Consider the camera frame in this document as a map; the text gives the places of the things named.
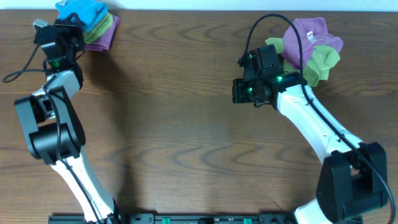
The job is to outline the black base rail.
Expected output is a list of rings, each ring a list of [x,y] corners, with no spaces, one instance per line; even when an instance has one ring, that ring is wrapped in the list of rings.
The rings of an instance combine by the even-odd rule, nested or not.
[[[260,213],[258,215],[156,215],[137,213],[123,215],[119,220],[108,218],[102,223],[128,224],[296,224],[289,213]]]

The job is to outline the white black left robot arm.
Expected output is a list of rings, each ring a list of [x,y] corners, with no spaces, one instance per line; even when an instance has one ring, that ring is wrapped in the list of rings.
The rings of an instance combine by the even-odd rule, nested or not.
[[[52,25],[34,21],[34,44],[46,56],[40,70],[46,81],[14,106],[28,151],[64,179],[83,210],[80,218],[51,217],[50,222],[122,223],[113,196],[87,158],[85,132],[71,103],[83,86],[77,63],[85,53],[82,25],[75,12]]]

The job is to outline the blue microfiber cloth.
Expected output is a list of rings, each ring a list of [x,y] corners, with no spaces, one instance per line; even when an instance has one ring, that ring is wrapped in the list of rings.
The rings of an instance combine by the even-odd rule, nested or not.
[[[58,19],[76,14],[85,32],[91,31],[108,13],[108,5],[95,0],[64,0],[55,4]]]

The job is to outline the folded purple cloth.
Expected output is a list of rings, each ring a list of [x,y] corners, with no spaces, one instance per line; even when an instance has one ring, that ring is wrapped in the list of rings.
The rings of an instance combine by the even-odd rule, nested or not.
[[[85,50],[96,51],[96,52],[109,50],[113,40],[114,33],[118,25],[119,25],[119,17],[113,15],[113,23],[111,27],[97,40],[95,40],[91,44],[86,45]]]

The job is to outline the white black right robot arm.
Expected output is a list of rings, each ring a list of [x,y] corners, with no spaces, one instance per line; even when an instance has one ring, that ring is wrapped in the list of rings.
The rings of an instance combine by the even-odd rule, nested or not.
[[[361,222],[363,214],[386,204],[389,223],[394,222],[385,150],[345,129],[297,72],[235,79],[232,95],[234,103],[273,106],[301,132],[322,164],[315,198],[296,208],[287,223]]]

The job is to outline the folded green cloth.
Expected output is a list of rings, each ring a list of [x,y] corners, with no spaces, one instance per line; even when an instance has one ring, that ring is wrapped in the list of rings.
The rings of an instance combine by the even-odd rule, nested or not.
[[[113,15],[107,13],[97,25],[92,28],[89,32],[84,32],[84,40],[86,44],[99,39],[113,24]]]

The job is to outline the crumpled green cloth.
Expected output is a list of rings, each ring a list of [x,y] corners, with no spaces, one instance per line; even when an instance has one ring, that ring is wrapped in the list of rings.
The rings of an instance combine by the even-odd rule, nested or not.
[[[282,53],[284,49],[282,38],[270,37],[265,40],[267,45],[274,44],[277,53]],[[311,87],[316,87],[320,80],[328,80],[329,71],[333,68],[340,60],[339,53],[333,48],[327,45],[316,45],[313,53],[308,60],[303,70],[303,77],[307,81],[307,84]],[[284,60],[285,73],[298,71],[291,64]]]

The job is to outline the crumpled purple cloth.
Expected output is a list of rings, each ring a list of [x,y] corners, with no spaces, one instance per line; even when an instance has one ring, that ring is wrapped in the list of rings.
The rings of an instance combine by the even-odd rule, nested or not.
[[[326,20],[323,17],[306,19],[296,18],[293,21],[293,25],[296,27],[302,43],[304,66],[306,66],[306,63],[309,61],[316,45],[327,45],[334,48],[338,53],[343,47],[343,41],[340,37],[329,34]],[[290,63],[293,68],[299,69],[299,43],[292,26],[286,30],[282,40],[284,46],[282,51],[283,58]]]

